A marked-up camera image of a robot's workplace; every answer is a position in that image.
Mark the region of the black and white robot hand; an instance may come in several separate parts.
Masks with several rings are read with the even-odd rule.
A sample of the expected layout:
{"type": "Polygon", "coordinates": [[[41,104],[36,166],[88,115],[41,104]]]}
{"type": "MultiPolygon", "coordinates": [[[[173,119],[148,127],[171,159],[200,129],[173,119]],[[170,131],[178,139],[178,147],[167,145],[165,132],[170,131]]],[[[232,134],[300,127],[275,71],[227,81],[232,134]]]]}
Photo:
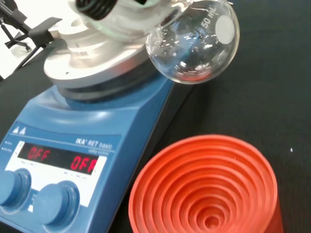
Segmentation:
{"type": "Polygon", "coordinates": [[[189,7],[188,0],[69,0],[83,23],[118,40],[130,41],[165,28],[189,7]]]}

